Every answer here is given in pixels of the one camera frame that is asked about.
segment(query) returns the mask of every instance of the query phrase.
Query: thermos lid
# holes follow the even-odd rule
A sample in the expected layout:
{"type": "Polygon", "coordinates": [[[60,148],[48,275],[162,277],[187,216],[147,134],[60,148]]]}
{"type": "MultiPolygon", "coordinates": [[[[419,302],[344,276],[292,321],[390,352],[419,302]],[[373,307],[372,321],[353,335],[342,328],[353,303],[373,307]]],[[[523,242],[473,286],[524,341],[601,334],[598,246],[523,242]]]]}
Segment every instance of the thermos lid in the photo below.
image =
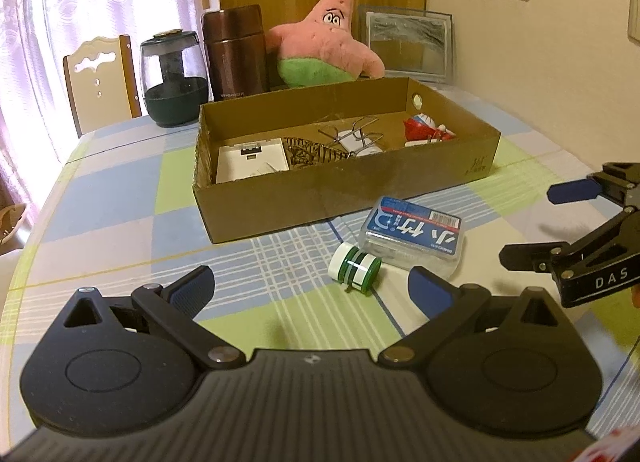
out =
{"type": "Polygon", "coordinates": [[[240,39],[261,32],[260,5],[225,8],[202,15],[202,35],[206,43],[240,39]]]}
{"type": "Polygon", "coordinates": [[[193,30],[184,31],[181,28],[160,32],[151,39],[140,44],[143,56],[164,56],[172,52],[181,52],[198,44],[198,35],[193,30]]]}

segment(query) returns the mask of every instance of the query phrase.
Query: clear plastic box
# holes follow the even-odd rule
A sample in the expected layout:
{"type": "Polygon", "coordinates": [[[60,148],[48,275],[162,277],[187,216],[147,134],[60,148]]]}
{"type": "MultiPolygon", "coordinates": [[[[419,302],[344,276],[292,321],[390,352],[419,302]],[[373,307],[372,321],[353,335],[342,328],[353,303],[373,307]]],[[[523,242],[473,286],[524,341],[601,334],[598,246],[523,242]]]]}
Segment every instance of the clear plastic box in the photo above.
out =
{"type": "Polygon", "coordinates": [[[381,197],[360,230],[358,245],[390,265],[407,270],[421,265],[448,279],[460,261],[463,237],[460,217],[381,197]]]}

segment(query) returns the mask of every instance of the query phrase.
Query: tape roll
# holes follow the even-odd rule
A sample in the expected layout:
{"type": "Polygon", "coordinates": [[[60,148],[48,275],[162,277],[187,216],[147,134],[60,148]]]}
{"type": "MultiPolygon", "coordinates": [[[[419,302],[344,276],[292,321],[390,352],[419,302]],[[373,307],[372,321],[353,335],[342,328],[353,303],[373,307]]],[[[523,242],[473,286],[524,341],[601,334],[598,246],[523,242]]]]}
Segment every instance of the tape roll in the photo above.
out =
{"type": "Polygon", "coordinates": [[[346,285],[347,290],[355,288],[368,294],[381,264],[380,258],[350,243],[341,243],[329,262],[328,273],[332,279],[346,285]]]}

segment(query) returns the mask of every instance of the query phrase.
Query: curtain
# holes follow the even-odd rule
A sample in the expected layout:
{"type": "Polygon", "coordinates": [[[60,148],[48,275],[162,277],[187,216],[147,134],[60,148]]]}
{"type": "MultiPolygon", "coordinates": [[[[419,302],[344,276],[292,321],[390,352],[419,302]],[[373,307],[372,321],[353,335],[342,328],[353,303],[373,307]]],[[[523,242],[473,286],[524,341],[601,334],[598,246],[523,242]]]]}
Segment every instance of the curtain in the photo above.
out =
{"type": "Polygon", "coordinates": [[[78,141],[63,57],[96,36],[128,34],[139,80],[140,43],[174,28],[200,32],[200,2],[0,0],[0,175],[32,219],[78,141]]]}

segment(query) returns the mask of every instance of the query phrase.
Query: transparent water tank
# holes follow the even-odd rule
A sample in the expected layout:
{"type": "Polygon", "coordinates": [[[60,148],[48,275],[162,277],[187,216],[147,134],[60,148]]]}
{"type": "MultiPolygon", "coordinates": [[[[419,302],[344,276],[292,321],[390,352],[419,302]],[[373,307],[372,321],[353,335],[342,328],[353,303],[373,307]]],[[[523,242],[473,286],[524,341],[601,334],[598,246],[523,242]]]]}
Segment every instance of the transparent water tank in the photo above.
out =
{"type": "Polygon", "coordinates": [[[194,121],[209,101],[207,69],[194,31],[156,34],[140,45],[146,111],[167,127],[194,121]]]}

